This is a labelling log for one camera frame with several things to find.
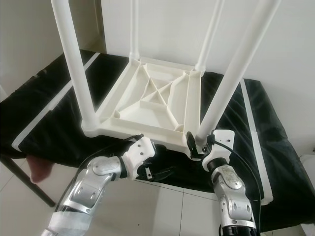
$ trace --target black cloth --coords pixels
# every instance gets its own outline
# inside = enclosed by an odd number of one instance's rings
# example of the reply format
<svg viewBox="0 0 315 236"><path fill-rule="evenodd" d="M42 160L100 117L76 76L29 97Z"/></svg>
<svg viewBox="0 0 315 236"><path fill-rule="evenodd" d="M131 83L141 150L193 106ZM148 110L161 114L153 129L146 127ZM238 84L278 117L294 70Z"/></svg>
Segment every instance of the black cloth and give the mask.
<svg viewBox="0 0 315 236"><path fill-rule="evenodd" d="M94 54L81 51L83 63ZM101 54L87 69L86 75L92 100L97 109L114 85L128 58ZM223 75L206 72L201 87L201 119L220 85ZM51 99L70 80L64 56L60 56L36 76L1 103L1 152L20 154L11 146L17 135L33 120ZM315 221L315 193L294 148L287 140L269 98L261 83L245 80L255 125L258 132L274 200L261 208L262 231L294 226ZM23 153L41 157L62 165L78 167L92 153L114 144L118 139L98 136L86 137L81 130L81 116L73 88L56 108L37 124L19 145ZM262 186L255 160L252 138L247 121L241 87L238 86L220 122L219 129L235 131L234 150L252 167ZM121 154L129 144L113 147L110 154ZM174 174L162 183L213 192L210 177L200 163L189 160L184 154L157 148L152 159L153 173L174 167ZM232 154L230 165L247 187L247 196L257 198L257 189L250 173Z"/></svg>

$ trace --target white tape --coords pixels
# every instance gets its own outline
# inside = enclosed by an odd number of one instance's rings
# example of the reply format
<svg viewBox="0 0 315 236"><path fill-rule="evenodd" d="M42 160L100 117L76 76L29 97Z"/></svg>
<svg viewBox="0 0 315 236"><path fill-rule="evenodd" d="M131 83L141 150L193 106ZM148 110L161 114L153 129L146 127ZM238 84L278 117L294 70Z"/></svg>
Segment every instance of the white tape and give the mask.
<svg viewBox="0 0 315 236"><path fill-rule="evenodd" d="M62 236L83 236L90 227L92 217L79 212L54 212L48 228Z"/></svg>
<svg viewBox="0 0 315 236"><path fill-rule="evenodd" d="M100 53L95 53L89 61L84 65L84 70L87 70L90 65L95 61ZM43 110L39 112L39 114L22 130L22 132L15 138L12 143L12 147L17 151L21 151L19 149L20 143L28 136L28 134L35 128L35 126L44 118L44 116L52 111L62 100L62 98L67 94L67 92L72 88L72 81L70 80L61 90L60 92L44 107Z"/></svg>
<svg viewBox="0 0 315 236"><path fill-rule="evenodd" d="M258 171L259 171L259 175L260 175L260 179L262 183L262 189L264 191L264 198L261 200L261 205L267 205L273 201L274 197L272 195L272 189L270 186L270 182L269 182L269 178L268 178L268 174L267 174L267 170L265 166L265 161L262 155L258 133L255 126L254 117L252 115L250 99L248 97L244 79L241 79L240 83L241 83L241 88L242 88L242 94L243 94L248 124L250 127L251 136L252 136L252 147L254 149L254 154L256 157Z"/></svg>

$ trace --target black cable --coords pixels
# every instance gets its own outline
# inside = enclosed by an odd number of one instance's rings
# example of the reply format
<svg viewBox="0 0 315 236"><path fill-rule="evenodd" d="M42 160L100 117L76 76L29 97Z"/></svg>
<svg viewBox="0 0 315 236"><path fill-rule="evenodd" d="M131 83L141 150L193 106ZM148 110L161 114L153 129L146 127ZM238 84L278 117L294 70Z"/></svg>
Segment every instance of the black cable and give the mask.
<svg viewBox="0 0 315 236"><path fill-rule="evenodd" d="M259 198L257 200L257 203L259 204L259 207L258 207L258 218L257 218L257 234L260 235L260 212L261 212L261 205L260 205L260 202L261 202L261 193L260 193L260 188L259 188L259 184L258 184L258 180L254 174L254 172L252 171L251 167L249 166L249 164L236 152L234 151L233 149L231 149L230 147L222 144L222 143L219 143L218 141L215 141L215 140L211 140L212 143L214 144L217 144L227 150L229 150L231 153L233 153L234 155L236 155L238 157L238 159L241 160L241 162L243 163L243 165L246 167L246 169L250 172L250 174L252 175L253 179L255 180L255 184L257 186L257 189L258 189L258 193L259 193Z"/></svg>
<svg viewBox="0 0 315 236"><path fill-rule="evenodd" d="M129 141L129 140L131 140L131 139L135 139L135 140L138 141L138 140L141 139L142 137L143 137L143 134L139 134L139 135L133 135L133 136L131 136L131 137L129 137L129 138L126 138L126 139L123 139L123 140L119 140L117 143L114 143L114 144L112 144L112 145L109 145L109 146L107 146L107 147L104 147L104 148L102 148L101 150L99 150L99 151L97 151L97 152L91 154L91 155L88 156L87 158L85 158L85 160L82 161L81 164L79 165L78 170L76 171L74 177L72 178L71 182L68 184L67 188L65 189L65 191L64 191L63 194L62 194L62 196L60 197L60 199L59 199L59 201L58 201L58 203L57 203L57 206L56 206L56 208L55 208L55 212L57 212L57 210L58 210L58 208L59 208L59 206L60 206L60 204L61 204L61 201L63 200L63 198L64 198L65 194L67 193L67 191L69 190L69 188L73 188L73 186L74 186L75 182L77 181L77 178L78 178L79 174L81 173L81 171L82 171L82 170L86 167L86 165L95 157L96 154L98 154L98 153L100 153L100 152L102 152L102 151L105 151L106 149L109 149L109 148L111 148L111 147L113 147L113 146L116 146L116 145L118 145L118 144L120 144L120 143L124 143L124 142L126 142L126 141Z"/></svg>
<svg viewBox="0 0 315 236"><path fill-rule="evenodd" d="M219 226L219 236L222 236L222 234L221 234L221 229L222 229L222 226L221 226L221 224L220 224L220 226Z"/></svg>

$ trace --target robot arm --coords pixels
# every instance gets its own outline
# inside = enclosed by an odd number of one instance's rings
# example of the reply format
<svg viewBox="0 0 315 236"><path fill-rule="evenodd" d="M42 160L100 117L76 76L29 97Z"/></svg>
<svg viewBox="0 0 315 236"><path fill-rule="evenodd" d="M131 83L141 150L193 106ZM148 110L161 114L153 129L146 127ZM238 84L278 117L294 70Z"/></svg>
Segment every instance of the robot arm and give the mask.
<svg viewBox="0 0 315 236"><path fill-rule="evenodd" d="M223 236L256 236L252 206L245 195L245 185L228 165L231 152L227 148L233 149L234 132L215 130L213 135L215 142L211 150L208 146L197 147L191 133L188 133L187 140L191 158L201 160L203 169L209 172L220 202ZM65 197L61 210L53 214L42 236L83 236L103 197L105 186L120 178L136 179L138 168L148 158L154 157L155 151L151 140L142 136L121 157L99 156L92 159L85 174L77 179ZM145 173L147 180L154 180L148 167Z"/></svg>
<svg viewBox="0 0 315 236"><path fill-rule="evenodd" d="M216 142L233 149L233 131L215 130L213 135ZM243 181L228 165L230 154L228 149L213 144L210 154L202 160L220 202L223 236L255 236L257 232L252 206L245 195Z"/></svg>
<svg viewBox="0 0 315 236"><path fill-rule="evenodd" d="M99 156L92 159L85 174L79 175L74 187L55 212L42 236L83 236L88 230L105 186L120 178L136 179L138 168L155 155L155 146L141 137L121 157Z"/></svg>

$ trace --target white floor tile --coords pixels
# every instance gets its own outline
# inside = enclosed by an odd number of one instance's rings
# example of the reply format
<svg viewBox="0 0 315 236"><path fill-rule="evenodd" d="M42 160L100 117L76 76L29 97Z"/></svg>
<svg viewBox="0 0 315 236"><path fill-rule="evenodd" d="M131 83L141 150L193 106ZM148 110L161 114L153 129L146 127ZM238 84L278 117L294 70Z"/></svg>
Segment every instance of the white floor tile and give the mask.
<svg viewBox="0 0 315 236"><path fill-rule="evenodd" d="M263 232L260 234L260 236L273 236L273 233L272 233L272 231Z"/></svg>
<svg viewBox="0 0 315 236"><path fill-rule="evenodd" d="M29 173L28 164L22 169ZM55 201L75 169L56 165L39 186ZM0 235L37 236L48 226L49 208L16 177L0 193ZM129 180L111 182L87 236L178 236L183 193Z"/></svg>
<svg viewBox="0 0 315 236"><path fill-rule="evenodd" d="M151 184L154 186L158 186L158 187L162 187L162 188L168 188L168 189L172 189L178 192L183 192L184 189L177 187L177 186L172 186L172 185L168 185L168 184L164 184L164 183L156 183L156 182L149 182L149 181L143 181L143 180L136 180L138 182L142 182L142 183L146 183L146 184Z"/></svg>
<svg viewBox="0 0 315 236"><path fill-rule="evenodd" d="M220 223L218 201L184 193L180 236L216 236Z"/></svg>
<svg viewBox="0 0 315 236"><path fill-rule="evenodd" d="M137 181L107 186L87 236L178 236L183 193Z"/></svg>
<svg viewBox="0 0 315 236"><path fill-rule="evenodd" d="M30 176L31 171L27 162L21 166L21 169ZM51 175L39 183L38 187L40 187L52 200L58 202L62 193L74 177L76 170L77 169L73 167L55 164Z"/></svg>
<svg viewBox="0 0 315 236"><path fill-rule="evenodd" d="M315 236L315 224L301 224L306 236Z"/></svg>
<svg viewBox="0 0 315 236"><path fill-rule="evenodd" d="M280 230L273 230L273 236L304 236L304 231L300 225L284 228Z"/></svg>
<svg viewBox="0 0 315 236"><path fill-rule="evenodd" d="M13 159L13 161L21 166L26 160L22 159ZM8 183L8 181L13 177L13 173L5 167L2 163L0 163L0 191L4 188L4 186Z"/></svg>
<svg viewBox="0 0 315 236"><path fill-rule="evenodd" d="M215 200L215 201L218 200L217 196L214 193L206 193L206 192L191 190L191 189L187 189L187 188L184 189L184 193L195 195L195 196L202 197L202 198Z"/></svg>
<svg viewBox="0 0 315 236"><path fill-rule="evenodd" d="M0 235L39 236L49 223L52 208L16 176L0 192Z"/></svg>

